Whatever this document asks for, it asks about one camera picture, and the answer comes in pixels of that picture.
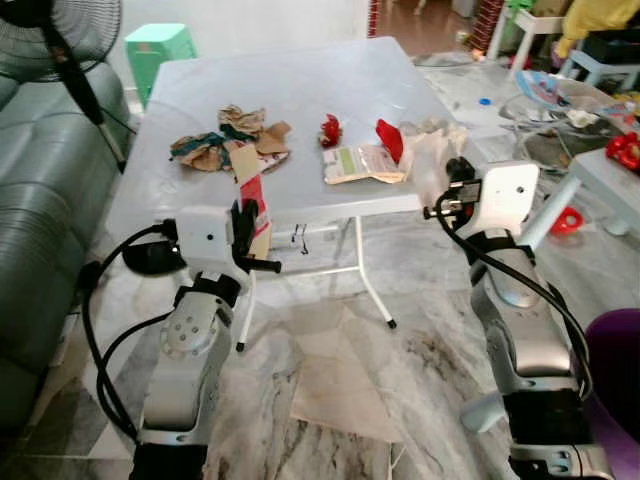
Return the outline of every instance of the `green sofa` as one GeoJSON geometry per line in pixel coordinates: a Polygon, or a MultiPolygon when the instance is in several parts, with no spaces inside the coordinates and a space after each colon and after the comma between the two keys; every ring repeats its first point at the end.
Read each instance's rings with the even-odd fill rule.
{"type": "MultiPolygon", "coordinates": [[[[126,121],[107,64],[87,74],[126,121]]],[[[115,160],[61,83],[0,77],[0,433],[29,418],[102,214],[115,160]]],[[[108,124],[123,149],[128,134],[108,124]]]]}

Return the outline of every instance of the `floor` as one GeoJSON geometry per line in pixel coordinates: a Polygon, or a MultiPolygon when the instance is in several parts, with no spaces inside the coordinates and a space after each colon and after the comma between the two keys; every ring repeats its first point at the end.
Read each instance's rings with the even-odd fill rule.
{"type": "Polygon", "coordinates": [[[459,49],[457,33],[471,33],[471,20],[452,11],[451,0],[427,0],[419,15],[414,15],[418,0],[380,3],[377,35],[395,37],[409,56],[459,49]]]}
{"type": "MultiPolygon", "coordinates": [[[[502,133],[497,105],[512,95],[504,70],[473,64],[420,71],[472,137],[491,144],[502,133]],[[477,105],[485,91],[495,92],[487,109],[477,105]]],[[[555,181],[543,179],[540,198],[555,181]]],[[[549,237],[538,264],[587,326],[606,311],[640,306],[640,240],[604,232],[610,212],[589,192],[581,190],[572,204],[590,227],[566,239],[549,237]]],[[[342,227],[308,235],[309,255],[300,254],[299,240],[286,238],[274,244],[273,256],[292,269],[352,263],[353,226],[342,227]]],[[[474,436],[458,420],[464,402],[495,388],[469,305],[463,255],[418,213],[368,217],[364,230],[370,280],[398,329],[387,329],[356,273],[261,277],[248,349],[231,352],[221,373],[206,478],[515,479],[505,422],[474,436]]],[[[103,258],[112,247],[99,232],[92,255],[103,258]]],[[[92,306],[101,345],[168,311],[185,281],[184,272],[142,278],[116,261],[92,306]]],[[[245,308],[241,302],[237,319],[245,308]]],[[[239,329],[235,321],[234,338],[239,329]]],[[[114,356],[116,388],[136,417],[158,335],[157,328],[147,329],[114,356]]],[[[127,478],[133,446],[99,410],[95,375],[76,324],[64,361],[47,379],[30,435],[3,456],[1,478],[127,478]]]]}

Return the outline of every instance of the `plastic stool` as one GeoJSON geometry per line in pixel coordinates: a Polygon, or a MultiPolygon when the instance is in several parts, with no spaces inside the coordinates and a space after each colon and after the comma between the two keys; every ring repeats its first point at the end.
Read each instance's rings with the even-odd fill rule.
{"type": "Polygon", "coordinates": [[[145,107],[162,63],[197,58],[191,34],[181,23],[149,23],[128,35],[124,41],[138,97],[145,107]]]}
{"type": "Polygon", "coordinates": [[[636,83],[636,79],[638,78],[638,72],[640,72],[640,65],[608,65],[594,60],[588,54],[580,50],[573,50],[567,61],[562,65],[560,75],[570,78],[574,63],[577,63],[589,70],[589,75],[584,81],[584,83],[588,85],[596,86],[604,75],[627,74],[627,78],[620,86],[620,90],[622,91],[631,90],[633,88],[636,83]]]}

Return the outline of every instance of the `purple object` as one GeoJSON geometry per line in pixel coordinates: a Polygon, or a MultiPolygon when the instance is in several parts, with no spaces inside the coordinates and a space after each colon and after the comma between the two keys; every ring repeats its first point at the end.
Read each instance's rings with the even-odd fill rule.
{"type": "Polygon", "coordinates": [[[617,480],[640,478],[640,310],[605,313],[587,330],[593,395],[585,413],[617,480]]]}

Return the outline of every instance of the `wall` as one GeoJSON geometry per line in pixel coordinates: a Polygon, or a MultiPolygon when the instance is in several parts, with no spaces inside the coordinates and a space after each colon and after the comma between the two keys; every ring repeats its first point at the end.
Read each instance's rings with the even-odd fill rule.
{"type": "Polygon", "coordinates": [[[134,86],[123,38],[145,23],[184,23],[201,57],[366,38],[369,0],[122,0],[109,60],[134,86]]]}

